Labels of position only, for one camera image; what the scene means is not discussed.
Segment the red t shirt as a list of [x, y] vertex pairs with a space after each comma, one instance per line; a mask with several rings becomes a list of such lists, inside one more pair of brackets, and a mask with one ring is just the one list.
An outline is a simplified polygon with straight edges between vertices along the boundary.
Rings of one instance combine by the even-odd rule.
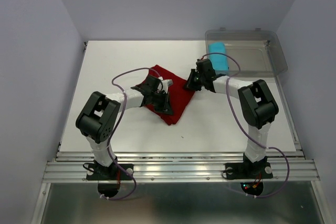
[[184, 110], [191, 101], [195, 92], [185, 90], [184, 85], [187, 81], [166, 70], [165, 68], [162, 68], [159, 65], [155, 65], [151, 67], [151, 69], [152, 70], [149, 71], [150, 75], [157, 77], [157, 75], [154, 73], [154, 70], [156, 70], [163, 77], [163, 79], [171, 79], [173, 81], [173, 85], [169, 87], [170, 104], [173, 110], [173, 115], [155, 112], [153, 105], [146, 105], [145, 107], [158, 115], [167, 125], [174, 125], [181, 118]]

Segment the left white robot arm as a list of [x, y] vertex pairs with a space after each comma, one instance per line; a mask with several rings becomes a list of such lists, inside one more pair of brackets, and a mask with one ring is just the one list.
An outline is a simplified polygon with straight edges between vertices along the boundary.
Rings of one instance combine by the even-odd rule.
[[112, 137], [128, 109], [151, 105], [157, 113], [173, 115], [169, 93], [172, 85], [171, 79], [148, 75], [141, 84], [119, 93], [91, 94], [76, 119], [76, 128], [87, 139], [94, 155], [92, 163], [83, 165], [87, 180], [115, 180], [122, 172], [130, 174], [133, 166], [118, 163], [111, 146]]

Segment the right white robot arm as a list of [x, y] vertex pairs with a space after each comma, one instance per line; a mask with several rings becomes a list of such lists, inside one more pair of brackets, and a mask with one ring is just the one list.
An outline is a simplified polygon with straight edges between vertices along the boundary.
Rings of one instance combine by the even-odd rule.
[[235, 98], [240, 102], [243, 117], [248, 125], [247, 147], [241, 163], [226, 163], [222, 176], [228, 180], [273, 177], [266, 155], [268, 132], [279, 112], [278, 104], [266, 81], [243, 81], [225, 74], [216, 74], [209, 59], [196, 62], [185, 89], [200, 91], [202, 88]]

